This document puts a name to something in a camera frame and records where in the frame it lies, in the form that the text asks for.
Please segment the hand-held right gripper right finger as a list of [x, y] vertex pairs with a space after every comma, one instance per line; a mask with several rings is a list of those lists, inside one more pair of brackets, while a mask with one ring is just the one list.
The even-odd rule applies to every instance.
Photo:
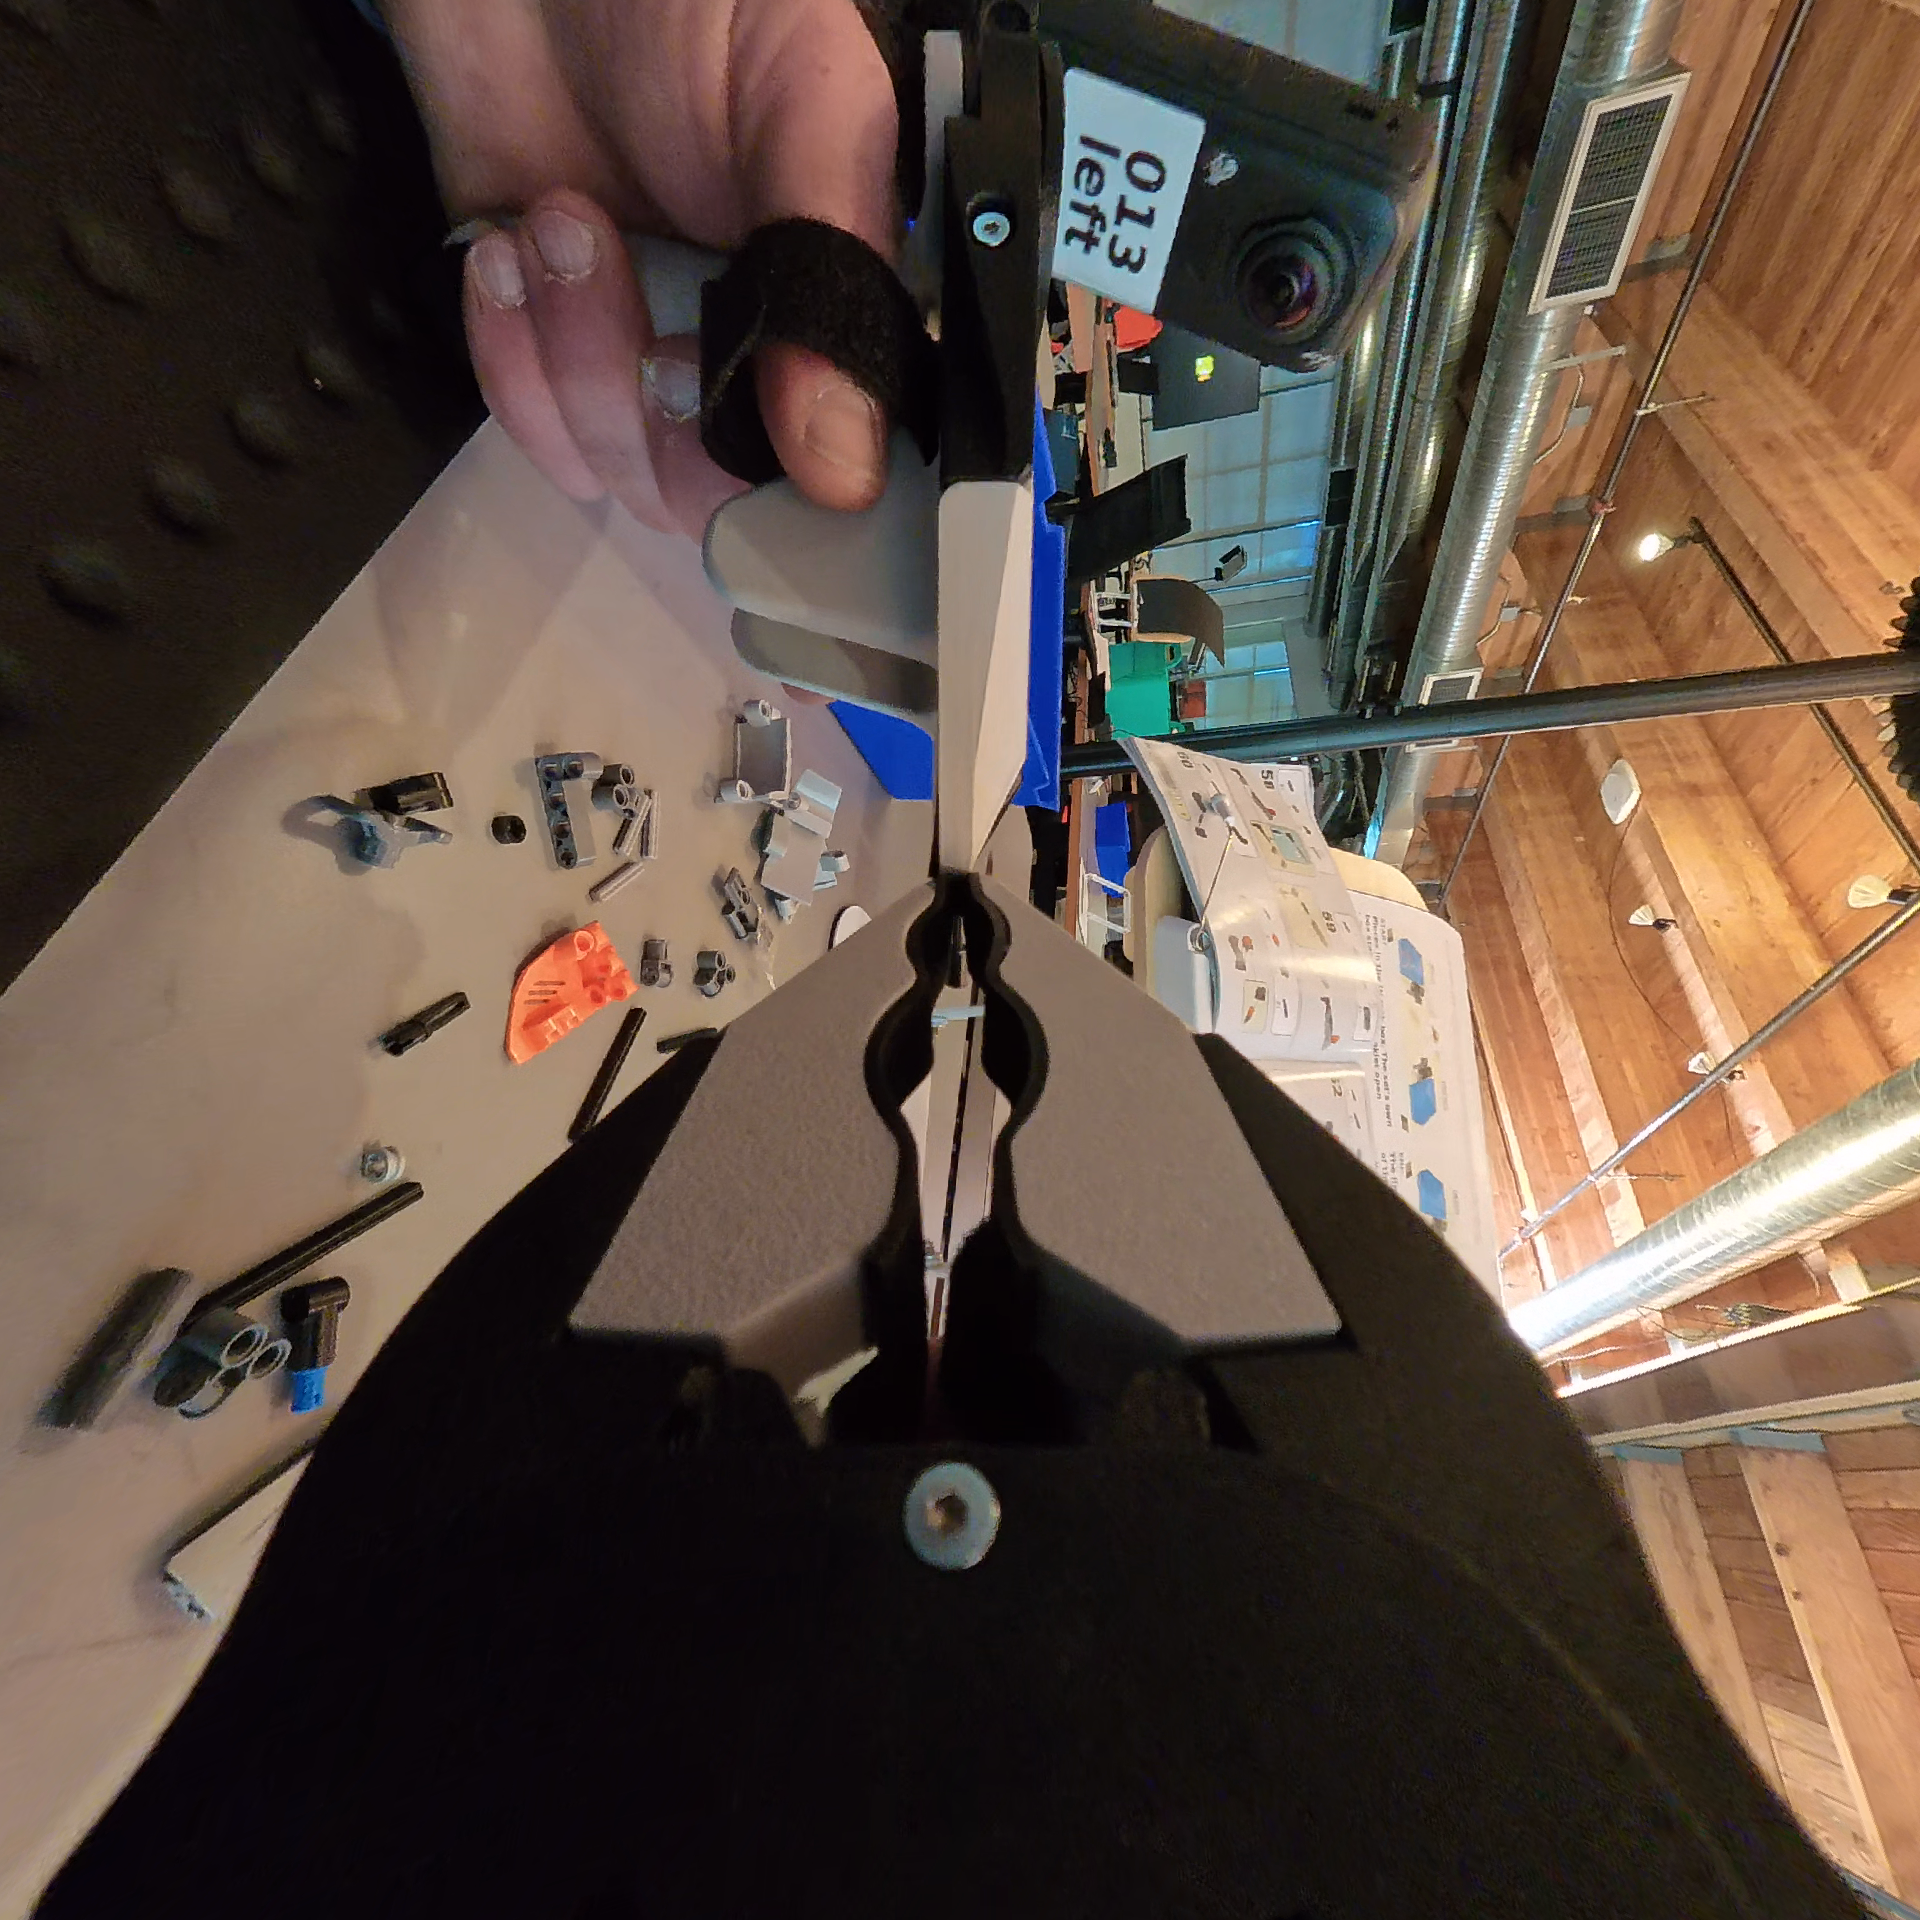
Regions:
[[1053, 1374], [1337, 1334], [1199, 1037], [1012, 889], [967, 893], [987, 1064], [1012, 1090], [991, 1228]]

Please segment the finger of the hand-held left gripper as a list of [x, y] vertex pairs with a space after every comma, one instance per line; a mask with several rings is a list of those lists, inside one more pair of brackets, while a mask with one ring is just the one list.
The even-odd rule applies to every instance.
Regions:
[[1027, 771], [1037, 486], [938, 497], [938, 873], [978, 873]]

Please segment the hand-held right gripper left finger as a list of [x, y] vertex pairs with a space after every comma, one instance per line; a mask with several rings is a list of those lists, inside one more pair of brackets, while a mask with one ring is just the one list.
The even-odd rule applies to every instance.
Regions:
[[875, 1344], [875, 1405], [931, 1405], [931, 1228], [905, 1097], [931, 1071], [951, 889], [739, 1009], [613, 1220], [578, 1334], [673, 1334], [803, 1377]]

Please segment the blue plastic bin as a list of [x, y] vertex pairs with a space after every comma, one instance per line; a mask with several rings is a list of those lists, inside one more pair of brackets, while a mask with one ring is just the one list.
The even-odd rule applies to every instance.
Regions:
[[[1037, 653], [1027, 653], [1027, 771], [1018, 813], [1059, 823], [1059, 695], [1067, 695], [1067, 537], [1053, 528], [1053, 435], [1037, 411]], [[875, 707], [828, 707], [891, 803], [938, 803], [938, 719], [891, 719]]]

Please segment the person's left hand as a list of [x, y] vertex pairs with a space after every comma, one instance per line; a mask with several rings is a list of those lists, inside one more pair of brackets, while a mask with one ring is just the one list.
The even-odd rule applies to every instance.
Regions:
[[905, 257], [891, 78], [856, 0], [382, 0], [443, 215], [470, 222], [470, 358], [568, 493], [705, 537], [694, 335], [668, 335], [629, 227], [739, 257], [828, 222]]

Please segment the long black axle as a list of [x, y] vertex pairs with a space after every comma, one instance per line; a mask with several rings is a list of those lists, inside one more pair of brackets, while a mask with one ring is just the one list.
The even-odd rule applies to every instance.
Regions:
[[613, 1043], [610, 1043], [610, 1055], [601, 1055], [601, 1071], [587, 1071], [587, 1090], [583, 1090], [583, 1104], [578, 1104], [568, 1140], [583, 1140], [583, 1131], [610, 1118], [613, 1071], [621, 1071], [621, 1055], [629, 1055], [629, 1043], [637, 1043], [637, 1029], [645, 1029], [645, 1009], [629, 1001], [629, 1009], [613, 1017]]

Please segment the instruction booklet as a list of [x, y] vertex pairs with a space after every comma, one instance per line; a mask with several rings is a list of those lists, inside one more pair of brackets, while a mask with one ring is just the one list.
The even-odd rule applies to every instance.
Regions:
[[1126, 873], [1130, 985], [1259, 1055], [1502, 1293], [1464, 934], [1406, 873], [1321, 837], [1301, 762], [1126, 752], [1154, 803]]

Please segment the orange triangular panel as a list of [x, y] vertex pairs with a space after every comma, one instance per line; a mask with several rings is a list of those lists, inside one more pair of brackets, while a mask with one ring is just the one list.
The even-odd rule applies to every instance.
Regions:
[[509, 985], [509, 1064], [545, 1055], [546, 1043], [568, 1043], [583, 1017], [601, 1017], [610, 1001], [629, 1001], [629, 966], [621, 952], [610, 944], [610, 929], [568, 929], [546, 934], [513, 985]]

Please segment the grey pin connector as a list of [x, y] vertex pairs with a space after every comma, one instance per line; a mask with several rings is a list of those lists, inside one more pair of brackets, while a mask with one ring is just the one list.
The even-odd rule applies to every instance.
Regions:
[[610, 902], [610, 893], [621, 893], [629, 882], [637, 882], [637, 858], [645, 858], [645, 846], [654, 846], [654, 798], [637, 784], [637, 771], [629, 762], [610, 762], [601, 783], [587, 783], [587, 803], [613, 823], [613, 873], [587, 889], [587, 902]]

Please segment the medium black axle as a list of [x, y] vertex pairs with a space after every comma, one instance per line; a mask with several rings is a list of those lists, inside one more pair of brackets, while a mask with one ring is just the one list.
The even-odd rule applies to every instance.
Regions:
[[336, 1213], [336, 1220], [303, 1228], [295, 1244], [250, 1266], [235, 1277], [209, 1285], [209, 1293], [191, 1303], [191, 1322], [196, 1322], [196, 1317], [250, 1317], [263, 1285], [280, 1285], [280, 1277], [308, 1274], [319, 1253], [370, 1241], [380, 1220], [394, 1220], [394, 1213], [421, 1206], [421, 1202], [427, 1202], [421, 1183], [394, 1183], [394, 1186], [359, 1202], [349, 1213]]

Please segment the black connector with blue pin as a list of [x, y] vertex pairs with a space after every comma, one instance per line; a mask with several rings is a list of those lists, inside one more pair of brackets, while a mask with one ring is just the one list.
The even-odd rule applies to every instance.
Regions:
[[295, 1277], [295, 1285], [280, 1285], [287, 1410], [295, 1418], [327, 1405], [345, 1303], [349, 1303], [349, 1277]]

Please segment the light grey long bar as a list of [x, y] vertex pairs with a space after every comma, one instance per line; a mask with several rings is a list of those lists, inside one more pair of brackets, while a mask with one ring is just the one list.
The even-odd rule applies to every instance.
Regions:
[[319, 1451], [319, 1439], [303, 1439], [280, 1471], [263, 1471], [250, 1492], [230, 1492], [212, 1517], [196, 1517], [168, 1563], [159, 1563], [159, 1590], [191, 1615], [191, 1625], [230, 1625], [295, 1484], [303, 1463]]

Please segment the grey tube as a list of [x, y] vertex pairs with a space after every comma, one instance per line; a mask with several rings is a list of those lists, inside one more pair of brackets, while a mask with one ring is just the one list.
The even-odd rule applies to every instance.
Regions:
[[138, 1274], [110, 1322], [79, 1334], [79, 1350], [66, 1363], [66, 1377], [50, 1390], [50, 1405], [33, 1410], [33, 1429], [110, 1429], [129, 1390], [159, 1374], [159, 1350], [175, 1344], [179, 1317], [191, 1317], [196, 1277], [179, 1266]]

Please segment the silver ventilation duct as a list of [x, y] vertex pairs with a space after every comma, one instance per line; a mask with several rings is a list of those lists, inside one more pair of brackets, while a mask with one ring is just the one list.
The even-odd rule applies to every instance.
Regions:
[[1529, 1350], [1571, 1350], [1640, 1317], [1693, 1303], [1737, 1274], [1849, 1241], [1920, 1202], [1920, 1064], [1898, 1064], [1841, 1118], [1696, 1186], [1616, 1253], [1513, 1303]]
[[[1572, 165], [1572, 120], [1593, 101], [1633, 88], [1671, 78], [1671, 0], [1572, 0], [1571, 7], [1571, 47], [1551, 78], [1551, 108], [1544, 108], [1544, 143], [1535, 143], [1535, 171], [1529, 171], [1529, 206], [1521, 206], [1521, 238], [1513, 266], [1483, 274], [1495, 248], [1495, 185], [1502, 185], [1502, 61], [1521, 38], [1521, 0], [1483, 0], [1475, 7], [1475, 62], [1464, 88], [1464, 143], [1447, 165], [1447, 198], [1437, 198], [1437, 266], [1425, 266], [1425, 321], [1414, 343], [1414, 388], [1406, 388], [1406, 440], [1387, 469], [1387, 497], [1374, 515], [1374, 561], [1378, 561], [1378, 593], [1356, 638], [1374, 638], [1356, 667], [1378, 685], [1387, 707], [1416, 707], [1447, 685], [1475, 671], [1475, 615], [1495, 593], [1495, 563], [1521, 537], [1521, 497], [1544, 451], [1544, 411], [1551, 411], [1551, 372], [1572, 343], [1584, 305], [1557, 310], [1529, 310], [1535, 274], [1544, 274], [1544, 238]], [[1456, 372], [1475, 321], [1475, 286], [1495, 286], [1495, 335], [1475, 358], [1475, 399], [1464, 427], [1464, 463], [1456, 463], [1456, 493], [1447, 493], [1447, 528], [1425, 553], [1425, 593], [1416, 593], [1416, 626], [1397, 626], [1387, 580], [1406, 561], [1416, 561], [1437, 486], [1447, 486], [1447, 435], [1456, 435]]]

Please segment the black ceiling rail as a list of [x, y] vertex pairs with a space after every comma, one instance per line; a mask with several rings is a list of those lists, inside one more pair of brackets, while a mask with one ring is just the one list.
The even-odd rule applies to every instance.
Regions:
[[1164, 749], [1293, 762], [1293, 752], [1374, 752], [1374, 749], [1456, 749], [1456, 741], [1521, 741], [1521, 731], [1584, 731], [1584, 719], [1693, 719], [1693, 717], [1758, 717], [1758, 707], [1841, 707], [1841, 695], [1911, 695], [1920, 653], [1821, 653], [1821, 667], [1737, 667], [1693, 685], [1593, 685], [1593, 690], [1529, 690], [1529, 695], [1464, 695], [1406, 717], [1311, 717], [1311, 719], [1243, 719], [1185, 731]]

